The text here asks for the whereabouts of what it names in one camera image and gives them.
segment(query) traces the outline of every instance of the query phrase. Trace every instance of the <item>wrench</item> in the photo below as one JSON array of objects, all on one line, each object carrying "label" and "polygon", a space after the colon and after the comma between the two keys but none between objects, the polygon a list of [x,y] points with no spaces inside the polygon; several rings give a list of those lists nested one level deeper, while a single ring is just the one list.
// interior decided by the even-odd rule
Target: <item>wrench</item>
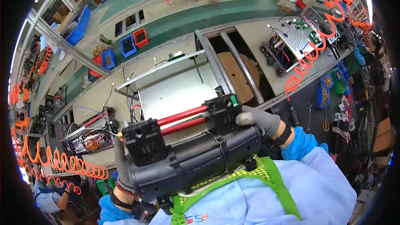
[{"label": "wrench", "polygon": [[307,134],[311,133],[311,129],[310,129],[310,120],[311,120],[311,107],[312,107],[312,103],[311,101],[308,102],[308,129],[306,130]]}]

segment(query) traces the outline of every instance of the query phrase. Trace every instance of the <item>blue sleeve cover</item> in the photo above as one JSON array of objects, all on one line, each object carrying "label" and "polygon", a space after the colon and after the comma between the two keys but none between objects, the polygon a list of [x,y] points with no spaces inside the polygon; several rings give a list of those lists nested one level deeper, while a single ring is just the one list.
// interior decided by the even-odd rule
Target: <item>blue sleeve cover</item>
[{"label": "blue sleeve cover", "polygon": [[115,222],[126,219],[135,219],[135,216],[129,212],[122,211],[115,207],[109,195],[105,195],[99,200],[100,207],[100,220],[97,220],[98,225],[103,225],[104,222]]},{"label": "blue sleeve cover", "polygon": [[357,62],[361,65],[364,66],[365,65],[365,60],[363,55],[361,55],[360,50],[358,49],[358,47],[354,48],[354,56],[357,59]]},{"label": "blue sleeve cover", "polygon": [[305,155],[312,151],[315,147],[323,148],[327,153],[327,144],[323,143],[319,146],[313,134],[306,134],[303,127],[294,128],[294,138],[288,147],[282,149],[283,160],[300,161]]}]

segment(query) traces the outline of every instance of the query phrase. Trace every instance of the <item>green cable connector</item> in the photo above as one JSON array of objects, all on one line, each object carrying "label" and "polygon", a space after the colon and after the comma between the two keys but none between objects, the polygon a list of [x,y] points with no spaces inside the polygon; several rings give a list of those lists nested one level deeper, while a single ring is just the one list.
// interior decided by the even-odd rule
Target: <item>green cable connector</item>
[{"label": "green cable connector", "polygon": [[236,107],[237,106],[237,102],[236,102],[235,96],[231,96],[230,99],[231,99],[231,101],[233,103],[233,107]]}]

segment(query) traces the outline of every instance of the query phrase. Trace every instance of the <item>red plastic bin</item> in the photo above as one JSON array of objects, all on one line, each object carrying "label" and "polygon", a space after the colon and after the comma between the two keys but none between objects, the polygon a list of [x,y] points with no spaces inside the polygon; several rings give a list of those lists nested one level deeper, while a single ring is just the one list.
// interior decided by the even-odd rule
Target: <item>red plastic bin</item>
[{"label": "red plastic bin", "polygon": [[[136,42],[136,37],[139,34],[144,33],[144,36],[146,37],[146,39],[140,41],[140,42]],[[133,33],[133,40],[135,42],[136,47],[141,48],[144,45],[147,45],[149,43],[149,40],[147,39],[147,34],[146,31],[144,30],[144,28],[137,30],[136,32]]]},{"label": "red plastic bin", "polygon": [[[97,55],[96,57],[93,58],[93,61],[95,61],[98,65],[101,66],[101,55]],[[90,69],[90,74],[93,75],[94,77],[101,77],[101,75],[94,70]]]}]

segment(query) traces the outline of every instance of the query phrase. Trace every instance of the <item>hair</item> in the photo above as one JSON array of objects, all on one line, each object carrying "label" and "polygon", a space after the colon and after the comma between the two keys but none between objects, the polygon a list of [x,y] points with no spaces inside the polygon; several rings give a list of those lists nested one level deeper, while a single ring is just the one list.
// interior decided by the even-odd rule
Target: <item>hair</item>
[{"label": "hair", "polygon": [[382,47],[382,44],[380,42],[380,39],[376,36],[376,35],[372,35],[372,43],[375,46],[375,58],[379,59],[380,58],[380,54],[379,54],[379,50]]}]

